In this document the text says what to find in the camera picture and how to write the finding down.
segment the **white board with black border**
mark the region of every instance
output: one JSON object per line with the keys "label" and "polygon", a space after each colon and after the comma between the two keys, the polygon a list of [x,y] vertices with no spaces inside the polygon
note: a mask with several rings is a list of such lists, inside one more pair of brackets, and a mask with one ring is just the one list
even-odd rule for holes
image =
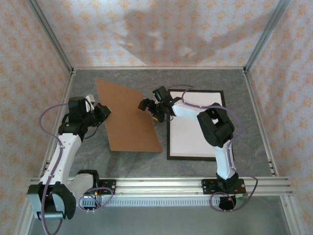
{"label": "white board with black border", "polygon": [[[173,98],[181,97],[183,91],[169,89]],[[219,103],[225,107],[223,91],[190,90],[186,92],[184,99],[202,106]],[[167,122],[167,159],[216,160],[214,148],[205,140],[199,123],[187,117],[174,117]]]}

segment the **wallpaper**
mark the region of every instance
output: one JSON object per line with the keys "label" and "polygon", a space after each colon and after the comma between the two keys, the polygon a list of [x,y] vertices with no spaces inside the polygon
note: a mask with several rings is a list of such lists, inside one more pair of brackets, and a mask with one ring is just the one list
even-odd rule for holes
{"label": "wallpaper", "polygon": [[25,0],[2,0],[0,15],[0,234],[11,235],[48,144],[38,118],[60,103],[69,74]]}
{"label": "wallpaper", "polygon": [[294,0],[252,68],[252,87],[278,164],[292,176],[306,232],[313,234],[313,6]]}
{"label": "wallpaper", "polygon": [[74,67],[243,66],[279,0],[39,0]]}

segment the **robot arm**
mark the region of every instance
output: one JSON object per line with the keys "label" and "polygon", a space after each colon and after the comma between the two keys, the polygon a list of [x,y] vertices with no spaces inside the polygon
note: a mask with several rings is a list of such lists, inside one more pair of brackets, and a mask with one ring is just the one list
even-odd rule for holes
{"label": "robot arm", "polygon": [[221,191],[229,192],[236,184],[238,174],[235,171],[232,151],[230,157],[227,155],[227,146],[233,138],[234,125],[227,116],[225,110],[210,108],[203,110],[200,108],[185,105],[180,97],[172,98],[170,93],[164,88],[153,91],[157,103],[150,99],[144,99],[139,104],[139,109],[148,110],[153,114],[154,120],[163,122],[167,115],[176,117],[188,117],[197,121],[203,132],[206,141],[215,149],[217,162],[217,179]]}
{"label": "robot arm", "polygon": [[63,153],[57,165],[52,179],[49,182],[47,194],[43,195],[43,189],[51,175],[52,169],[57,163],[60,145],[51,159],[50,165],[39,184],[30,185],[28,198],[37,219],[41,219],[42,198],[45,198],[45,218],[71,219],[75,213],[78,199],[93,186],[96,187],[97,172],[94,170],[83,170],[78,172],[75,179],[67,184],[68,175],[72,166],[74,156],[84,140],[89,127],[98,127],[110,115],[107,106],[100,103],[94,104],[92,95],[85,97],[73,97],[68,101],[69,113],[62,120],[58,130],[58,138],[63,145]]}

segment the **brown cardboard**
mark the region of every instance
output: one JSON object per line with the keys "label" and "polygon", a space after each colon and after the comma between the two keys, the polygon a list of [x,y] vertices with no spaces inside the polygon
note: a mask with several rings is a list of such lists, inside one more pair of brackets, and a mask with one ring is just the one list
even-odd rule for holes
{"label": "brown cardboard", "polygon": [[102,79],[96,79],[100,102],[111,109],[104,122],[113,151],[162,152],[149,111],[138,109],[143,95]]}

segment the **enclosure wall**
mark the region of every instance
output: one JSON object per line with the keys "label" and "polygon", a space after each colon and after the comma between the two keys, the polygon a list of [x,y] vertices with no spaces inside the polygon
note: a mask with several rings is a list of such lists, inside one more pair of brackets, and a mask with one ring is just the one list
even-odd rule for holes
{"label": "enclosure wall", "polygon": [[291,175],[313,234],[313,8],[291,1],[250,79],[280,175]]}
{"label": "enclosure wall", "polygon": [[244,66],[278,0],[39,0],[74,67]]}
{"label": "enclosure wall", "polygon": [[1,1],[0,15],[0,234],[10,235],[47,148],[38,118],[61,102],[69,74],[25,0]]}

